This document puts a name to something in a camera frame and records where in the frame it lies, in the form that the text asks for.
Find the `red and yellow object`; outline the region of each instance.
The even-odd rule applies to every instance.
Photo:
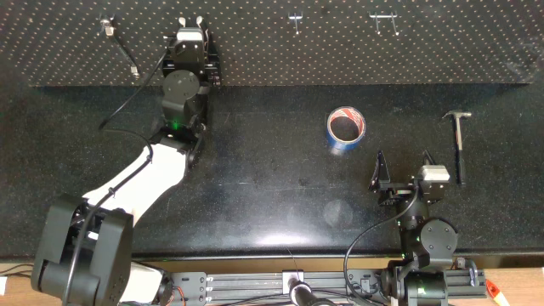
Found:
[[[507,299],[504,297],[504,294],[502,294],[501,289],[493,284],[491,280],[485,280],[485,286],[487,286],[487,292],[491,295],[495,303],[497,303],[499,306],[510,306],[510,303],[508,303]]]

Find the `wooden floor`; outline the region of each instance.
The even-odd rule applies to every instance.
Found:
[[[502,290],[510,305],[544,305],[544,269],[487,269],[487,278]],[[450,300],[455,306],[492,306],[490,298]],[[9,277],[6,295],[0,297],[0,305],[58,306],[60,300],[35,292],[30,280]]]

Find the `roll of tape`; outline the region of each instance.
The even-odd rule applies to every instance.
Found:
[[[332,130],[332,122],[340,117],[347,117],[351,122],[357,126],[358,136],[355,139],[340,139],[335,131]],[[326,121],[326,131],[329,139],[329,143],[332,147],[339,150],[352,150],[357,146],[361,139],[365,136],[366,123],[365,118],[351,106],[342,106],[333,110]]]

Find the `pegboard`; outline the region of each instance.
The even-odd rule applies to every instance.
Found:
[[[223,85],[533,82],[544,67],[541,0],[21,1],[0,7],[0,54],[31,85],[136,85],[100,33],[119,37],[149,73],[179,16],[207,21]],[[380,20],[370,12],[396,12]],[[301,14],[295,33],[289,15]],[[151,85],[160,85],[162,74]]]

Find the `black table surface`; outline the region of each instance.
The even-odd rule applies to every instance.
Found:
[[[133,88],[3,88],[0,101],[0,258],[35,254],[51,203],[83,195],[133,161],[143,145],[97,131]],[[407,182],[427,149],[452,175],[433,216],[460,232],[458,253],[544,251],[541,85],[221,88],[212,93],[200,161],[140,219],[133,256],[147,259],[340,256],[366,227],[393,216],[367,186],[378,150]],[[112,127],[151,136],[162,91],[147,88]],[[326,117],[360,110],[358,148],[330,152]],[[455,181],[447,111],[463,109],[467,187]],[[399,255],[393,224],[358,245]]]

